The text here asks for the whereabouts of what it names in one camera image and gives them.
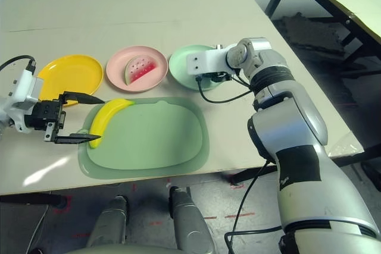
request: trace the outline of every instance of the plate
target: plate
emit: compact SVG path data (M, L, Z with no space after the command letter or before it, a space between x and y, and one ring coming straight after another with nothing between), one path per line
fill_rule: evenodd
M103 68L90 56L67 55L46 65L38 77L43 79L39 99L51 101L64 91L92 95L102 82ZM68 101L66 106L76 103Z
M212 50L213 47L204 45L190 45L177 49L169 59L169 70L172 76L183 86L188 89L198 91L198 85L195 76L192 76L186 71L186 56L192 53ZM217 87L220 83L215 83L210 79L202 79L202 90L211 90Z
M126 84L126 66L137 56L148 56L155 60L157 66L131 84ZM116 52L108 61L106 75L110 82L119 89L128 92L144 92L157 86L168 72L168 62L165 56L154 48L147 46L132 46Z

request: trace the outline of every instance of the cutting board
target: cutting board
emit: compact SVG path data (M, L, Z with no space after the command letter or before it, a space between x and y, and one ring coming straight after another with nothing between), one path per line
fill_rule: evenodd
M90 177L124 178L189 173L209 153L208 132L200 108L185 98L134 99L110 120L101 144L79 146L81 169ZM102 105L86 117L87 133Z

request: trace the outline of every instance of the yellow banana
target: yellow banana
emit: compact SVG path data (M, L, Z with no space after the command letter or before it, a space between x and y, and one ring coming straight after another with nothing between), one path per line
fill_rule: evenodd
M119 110L133 105L133 101L117 98L107 102L96 114L90 128L90 134L102 136L108 122ZM102 138L90 141L90 147L96 148L101 143Z

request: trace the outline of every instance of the watermelon slice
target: watermelon slice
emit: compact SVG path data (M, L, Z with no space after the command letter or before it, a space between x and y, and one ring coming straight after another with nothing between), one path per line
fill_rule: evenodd
M157 63L153 57L139 55L132 58L127 63L126 71L124 73L124 76L126 77L126 84L132 84L135 80L154 70L156 67Z

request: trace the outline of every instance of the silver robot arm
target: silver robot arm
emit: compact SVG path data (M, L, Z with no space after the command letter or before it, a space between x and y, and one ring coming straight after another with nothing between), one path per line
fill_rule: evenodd
M248 120L249 135L278 169L282 253L381 253L379 229L355 186L327 156L326 125L285 59L265 38L211 51L206 58L188 56L188 72L242 69L250 81L257 112Z

